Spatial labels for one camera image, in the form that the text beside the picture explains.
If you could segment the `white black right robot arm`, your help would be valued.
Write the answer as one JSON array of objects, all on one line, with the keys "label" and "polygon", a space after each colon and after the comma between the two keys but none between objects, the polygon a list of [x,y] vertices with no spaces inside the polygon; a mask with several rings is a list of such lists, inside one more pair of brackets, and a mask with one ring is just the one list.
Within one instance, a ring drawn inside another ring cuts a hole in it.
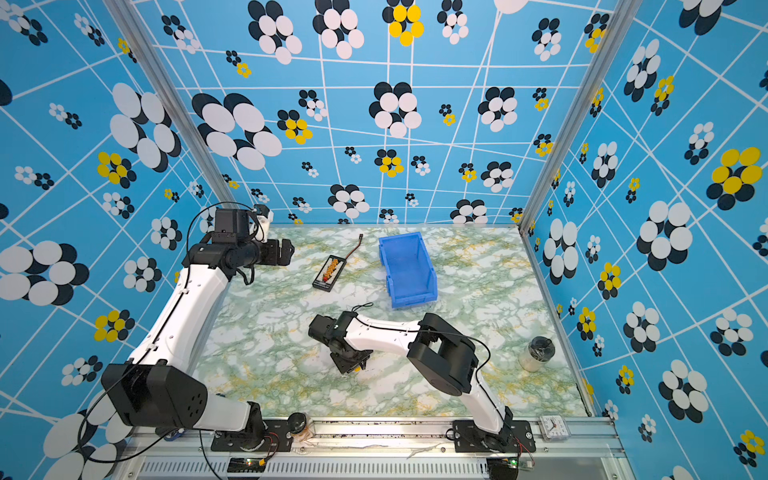
[{"label": "white black right robot arm", "polygon": [[344,311],[337,318],[317,315],[308,335],[330,351],[342,374],[363,369],[370,356],[384,352],[408,359],[436,390],[457,397],[472,416],[477,441],[491,452],[517,447],[514,416],[485,381],[476,353],[478,339],[451,326],[442,317],[426,313],[411,322],[377,320],[359,311]]}]

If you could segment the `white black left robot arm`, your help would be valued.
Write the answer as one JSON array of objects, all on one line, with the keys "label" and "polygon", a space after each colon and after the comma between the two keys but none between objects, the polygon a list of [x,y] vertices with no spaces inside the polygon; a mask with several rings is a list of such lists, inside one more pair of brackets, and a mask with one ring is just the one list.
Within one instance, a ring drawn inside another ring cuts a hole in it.
[{"label": "white black left robot arm", "polygon": [[288,239],[258,239],[243,232],[212,232],[192,246],[166,306],[128,360],[110,364],[102,385],[121,421],[131,427],[218,432],[241,449],[262,445],[267,432],[253,401],[216,395],[196,379],[204,350],[230,282],[255,279],[259,266],[287,266]]}]

